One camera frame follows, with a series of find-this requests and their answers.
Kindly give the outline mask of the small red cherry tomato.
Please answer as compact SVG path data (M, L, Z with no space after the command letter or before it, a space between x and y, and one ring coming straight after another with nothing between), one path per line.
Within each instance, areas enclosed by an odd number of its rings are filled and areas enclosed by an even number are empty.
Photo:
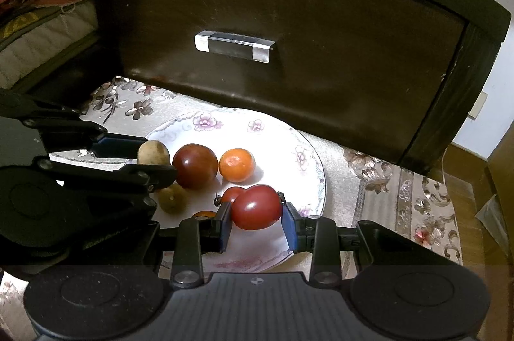
M237 197L246 191L245 188L233 186L226 189L222 195L216 195L213 200L215 206L221 205L223 202L234 202Z

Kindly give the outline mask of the red plum tomato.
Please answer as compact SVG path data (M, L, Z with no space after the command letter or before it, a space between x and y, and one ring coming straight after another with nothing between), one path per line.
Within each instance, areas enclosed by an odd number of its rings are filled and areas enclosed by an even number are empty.
M246 189L232 203L232 221L240 229L266 229L282 215L282 204L277 191L268 185Z

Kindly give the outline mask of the dark red round tomato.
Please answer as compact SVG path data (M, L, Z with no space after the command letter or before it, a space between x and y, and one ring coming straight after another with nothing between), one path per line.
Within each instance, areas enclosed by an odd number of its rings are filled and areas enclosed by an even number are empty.
M182 146L173 157L177 170L177 183L188 190L206 187L218 174L218 159L204 145L189 143Z

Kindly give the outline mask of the large orange tangerine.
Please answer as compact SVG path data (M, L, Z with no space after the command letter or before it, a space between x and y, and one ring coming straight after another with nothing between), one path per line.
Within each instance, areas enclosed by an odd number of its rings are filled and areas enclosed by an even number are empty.
M255 161L253 155L243 148L226 151L219 160L219 173L231 183L242 183L253 175Z

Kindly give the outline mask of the white floral ceramic plate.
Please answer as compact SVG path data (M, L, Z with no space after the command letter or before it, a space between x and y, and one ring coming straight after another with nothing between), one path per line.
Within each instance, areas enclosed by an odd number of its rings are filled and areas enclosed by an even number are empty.
M308 140L286 122L252 110L220 108L197 112L155 128L148 139L165 144L170 154L197 143L217 157L232 148L248 150L256 163L242 185L266 184L282 192L302 215L322 214L326 180L321 159ZM280 223L246 231L234 227L225 252L202 257L205 273L262 272L292 256Z

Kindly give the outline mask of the beige floral table cloth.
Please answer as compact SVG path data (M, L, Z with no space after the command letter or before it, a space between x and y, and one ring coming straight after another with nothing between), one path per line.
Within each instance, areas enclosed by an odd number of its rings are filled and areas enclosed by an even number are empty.
M78 114L108 132L148 139L155 128L220 108L165 89L145 98L115 85L99 111ZM340 153L339 176L360 180L355 218L394 231L371 265L342 251L342 283L308 283L312 254L294 253L262 272L205 273L197 288L173 288L170 274L180 223L213 208L228 181L217 175L187 190L186 208L153 215L140 264L56 264L28 281L23 304L40 340L472 340L489 307L481 280L461 264L455 211L443 184L367 157ZM86 149L54 152L51 159L114 170L136 157L100 158Z

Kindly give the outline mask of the stacked folded blankets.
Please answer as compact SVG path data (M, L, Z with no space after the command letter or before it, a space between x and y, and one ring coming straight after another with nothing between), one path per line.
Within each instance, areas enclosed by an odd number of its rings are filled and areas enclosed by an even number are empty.
M1 88L30 89L97 40L93 0L1 0Z

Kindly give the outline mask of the yellow wooden cabinet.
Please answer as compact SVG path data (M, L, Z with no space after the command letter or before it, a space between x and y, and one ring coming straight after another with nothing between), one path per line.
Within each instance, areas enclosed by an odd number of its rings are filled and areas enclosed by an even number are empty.
M513 124L488 158L488 171L495 193L477 212L503 254L513 260Z

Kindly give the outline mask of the dark brown wooden nightstand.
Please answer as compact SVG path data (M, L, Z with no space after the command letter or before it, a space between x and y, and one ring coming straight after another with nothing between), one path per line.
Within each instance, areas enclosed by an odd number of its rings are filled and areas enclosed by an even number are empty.
M494 0L95 0L129 77L417 172L442 157L506 38ZM275 41L269 63L199 52L203 31Z

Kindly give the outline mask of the white wall socket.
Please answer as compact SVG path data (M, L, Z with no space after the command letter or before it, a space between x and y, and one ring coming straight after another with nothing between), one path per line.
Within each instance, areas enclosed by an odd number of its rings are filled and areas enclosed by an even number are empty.
M488 95L481 91L478 98L476 99L474 105L472 106L471 110L468 112L468 118L472 120L476 120L478 115L480 114Z

